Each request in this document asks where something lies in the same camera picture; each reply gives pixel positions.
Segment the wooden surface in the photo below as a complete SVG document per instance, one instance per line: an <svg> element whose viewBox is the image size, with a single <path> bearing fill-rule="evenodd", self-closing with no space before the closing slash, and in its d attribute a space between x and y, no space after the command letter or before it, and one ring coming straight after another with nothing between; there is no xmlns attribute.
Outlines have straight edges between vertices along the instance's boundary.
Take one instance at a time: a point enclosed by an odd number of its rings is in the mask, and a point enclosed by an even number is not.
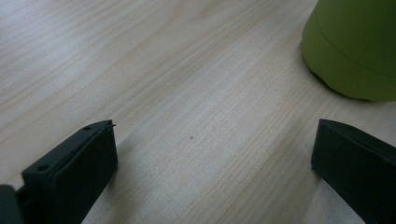
<svg viewBox="0 0 396 224"><path fill-rule="evenodd" d="M120 168L84 223L362 223L310 169L318 120L396 146L396 104L312 76L315 3L1 1L0 182L113 119Z"/></svg>

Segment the black object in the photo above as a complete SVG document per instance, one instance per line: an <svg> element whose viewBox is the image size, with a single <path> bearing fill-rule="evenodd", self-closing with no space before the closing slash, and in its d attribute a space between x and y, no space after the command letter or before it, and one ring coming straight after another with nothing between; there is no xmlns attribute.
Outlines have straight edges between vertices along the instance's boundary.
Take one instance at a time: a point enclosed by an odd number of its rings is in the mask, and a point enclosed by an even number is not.
<svg viewBox="0 0 396 224"><path fill-rule="evenodd" d="M81 223L118 166L113 123L91 124L0 186L0 223Z"/></svg>
<svg viewBox="0 0 396 224"><path fill-rule="evenodd" d="M366 223L396 223L396 147L321 119L311 163Z"/></svg>

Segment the wood grain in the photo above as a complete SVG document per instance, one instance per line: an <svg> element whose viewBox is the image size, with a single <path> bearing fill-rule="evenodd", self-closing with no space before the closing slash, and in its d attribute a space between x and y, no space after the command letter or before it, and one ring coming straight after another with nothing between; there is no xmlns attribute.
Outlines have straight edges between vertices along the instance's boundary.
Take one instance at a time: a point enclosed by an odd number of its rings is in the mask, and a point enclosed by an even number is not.
<svg viewBox="0 0 396 224"><path fill-rule="evenodd" d="M362 223L310 169L318 120L396 146L396 104L309 72L315 3L0 1L1 183L113 119L120 167L84 223Z"/></svg>

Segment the green cup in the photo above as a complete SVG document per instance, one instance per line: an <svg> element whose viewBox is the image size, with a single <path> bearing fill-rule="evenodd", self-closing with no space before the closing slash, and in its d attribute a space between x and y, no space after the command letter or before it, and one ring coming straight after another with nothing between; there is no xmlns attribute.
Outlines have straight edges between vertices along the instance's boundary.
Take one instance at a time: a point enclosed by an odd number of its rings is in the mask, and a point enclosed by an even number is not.
<svg viewBox="0 0 396 224"><path fill-rule="evenodd" d="M335 91L396 101L396 1L319 0L304 28L303 55Z"/></svg>

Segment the green object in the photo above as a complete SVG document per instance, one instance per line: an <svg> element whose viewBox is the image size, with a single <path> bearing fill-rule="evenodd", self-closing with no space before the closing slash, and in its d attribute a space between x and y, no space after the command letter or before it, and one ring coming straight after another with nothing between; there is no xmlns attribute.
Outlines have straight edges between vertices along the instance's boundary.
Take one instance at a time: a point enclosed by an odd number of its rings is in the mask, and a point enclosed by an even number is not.
<svg viewBox="0 0 396 224"><path fill-rule="evenodd" d="M304 28L303 55L335 91L396 101L396 1L319 0Z"/></svg>

